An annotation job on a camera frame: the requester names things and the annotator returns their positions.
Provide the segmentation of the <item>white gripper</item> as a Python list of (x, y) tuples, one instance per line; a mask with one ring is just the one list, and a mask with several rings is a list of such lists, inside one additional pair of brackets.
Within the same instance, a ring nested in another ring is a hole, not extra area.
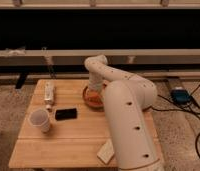
[(97, 91), (97, 96), (102, 98), (102, 92), (100, 92), (103, 89), (103, 78), (101, 76), (97, 75), (90, 75), (89, 76), (89, 85), (88, 85), (88, 94), (90, 94), (93, 91)]

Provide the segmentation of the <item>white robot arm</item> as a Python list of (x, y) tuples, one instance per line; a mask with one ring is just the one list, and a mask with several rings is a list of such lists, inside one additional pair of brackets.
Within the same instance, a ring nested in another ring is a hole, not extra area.
[(110, 67), (104, 55), (88, 57), (85, 103), (104, 108), (118, 171), (164, 171), (143, 111), (157, 98), (155, 84), (139, 75)]

